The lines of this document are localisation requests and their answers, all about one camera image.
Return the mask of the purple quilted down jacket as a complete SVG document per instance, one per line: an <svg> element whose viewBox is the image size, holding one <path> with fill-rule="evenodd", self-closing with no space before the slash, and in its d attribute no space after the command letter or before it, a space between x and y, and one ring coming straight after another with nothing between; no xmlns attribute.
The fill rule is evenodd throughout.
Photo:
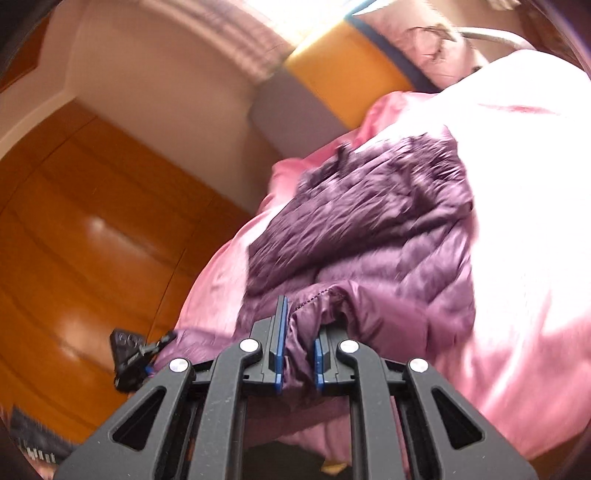
<svg viewBox="0 0 591 480"><path fill-rule="evenodd" d="M283 386L311 387L322 325L383 356L433 359L464 341L476 317L470 243L473 193L450 131L376 137L301 176L294 198L249 246L231 336L182 329L157 365L211 360L286 298Z"/></svg>

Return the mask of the orange wooden wardrobe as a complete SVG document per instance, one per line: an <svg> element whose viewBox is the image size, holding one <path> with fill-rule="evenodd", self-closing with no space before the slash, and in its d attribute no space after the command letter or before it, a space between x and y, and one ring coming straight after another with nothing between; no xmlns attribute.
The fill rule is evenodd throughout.
<svg viewBox="0 0 591 480"><path fill-rule="evenodd" d="M256 86L131 1L66 1L1 92L1 408L72 442L121 403L109 335L171 328L266 190Z"/></svg>

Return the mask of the pink bed cover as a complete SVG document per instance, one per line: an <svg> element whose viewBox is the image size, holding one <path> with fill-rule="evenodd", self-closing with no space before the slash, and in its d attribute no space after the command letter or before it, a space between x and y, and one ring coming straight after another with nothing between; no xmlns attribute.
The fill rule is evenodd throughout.
<svg viewBox="0 0 591 480"><path fill-rule="evenodd" d="M518 51L435 95L391 93L356 130L273 166L256 217L208 262L176 324L231 336L249 246L294 198L301 176L341 149L439 126L458 145L473 193L469 336L431 362L527 459L578 436L590 420L590 106L588 76L548 54ZM250 445L273 440L345 462L348 408L304 390L254 403Z"/></svg>

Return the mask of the pink patterned curtain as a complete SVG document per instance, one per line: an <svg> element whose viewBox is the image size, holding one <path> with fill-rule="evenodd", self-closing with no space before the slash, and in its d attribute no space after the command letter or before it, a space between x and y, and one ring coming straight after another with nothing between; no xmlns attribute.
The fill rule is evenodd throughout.
<svg viewBox="0 0 591 480"><path fill-rule="evenodd" d="M200 36L253 83L266 81L294 51L242 1L142 1L143 7Z"/></svg>

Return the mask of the grey yellow blue headboard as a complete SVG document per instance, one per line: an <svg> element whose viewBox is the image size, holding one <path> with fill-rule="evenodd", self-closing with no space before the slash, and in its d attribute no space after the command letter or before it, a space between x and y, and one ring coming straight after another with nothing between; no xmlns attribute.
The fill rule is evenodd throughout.
<svg viewBox="0 0 591 480"><path fill-rule="evenodd" d="M305 157L358 128L367 111L394 91L439 93L420 68L359 14L308 38L259 87L249 119L284 157Z"/></svg>

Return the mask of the white deer print pillow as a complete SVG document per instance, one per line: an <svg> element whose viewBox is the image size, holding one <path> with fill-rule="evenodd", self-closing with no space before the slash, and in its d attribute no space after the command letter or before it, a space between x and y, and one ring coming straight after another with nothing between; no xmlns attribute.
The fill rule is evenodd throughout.
<svg viewBox="0 0 591 480"><path fill-rule="evenodd" d="M384 36L440 89L488 64L480 51L427 1L377 1L353 17Z"/></svg>

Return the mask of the grey bed side rail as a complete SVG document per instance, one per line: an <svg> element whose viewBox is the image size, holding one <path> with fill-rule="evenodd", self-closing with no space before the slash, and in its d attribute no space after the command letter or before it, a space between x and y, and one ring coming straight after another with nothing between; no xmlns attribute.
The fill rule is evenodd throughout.
<svg viewBox="0 0 591 480"><path fill-rule="evenodd" d="M513 32L483 27L458 27L458 32L467 39L504 44L513 50L535 50L525 38Z"/></svg>

